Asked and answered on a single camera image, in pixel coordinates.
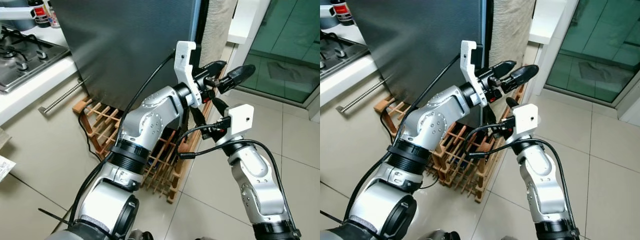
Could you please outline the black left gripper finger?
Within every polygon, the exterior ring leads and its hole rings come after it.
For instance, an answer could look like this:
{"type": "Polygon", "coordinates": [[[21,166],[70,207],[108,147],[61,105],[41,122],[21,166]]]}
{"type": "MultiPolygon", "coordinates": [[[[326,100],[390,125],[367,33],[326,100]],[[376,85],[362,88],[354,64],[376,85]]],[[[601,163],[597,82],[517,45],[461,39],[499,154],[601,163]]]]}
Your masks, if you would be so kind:
{"type": "Polygon", "coordinates": [[[216,77],[227,65],[226,61],[213,61],[198,69],[198,77],[216,77]]]}
{"type": "Polygon", "coordinates": [[[534,78],[535,75],[537,75],[539,70],[540,70],[539,66],[532,64],[532,65],[522,66],[517,70],[513,71],[509,77],[504,78],[502,80],[503,93],[505,94],[510,93],[512,90],[515,90],[519,86],[525,84],[530,79],[534,78]]]}
{"type": "Polygon", "coordinates": [[[516,66],[517,62],[516,61],[502,61],[499,62],[498,64],[489,67],[483,74],[482,74],[482,78],[489,78],[489,77],[493,77],[493,78],[497,78],[500,79],[503,76],[507,75],[508,73],[510,73],[510,71],[512,71],[512,69],[516,66]]]}
{"type": "Polygon", "coordinates": [[[256,66],[253,64],[247,64],[238,66],[229,71],[223,78],[218,81],[218,92],[224,94],[231,89],[234,89],[242,82],[250,78],[256,71],[256,66]]]}

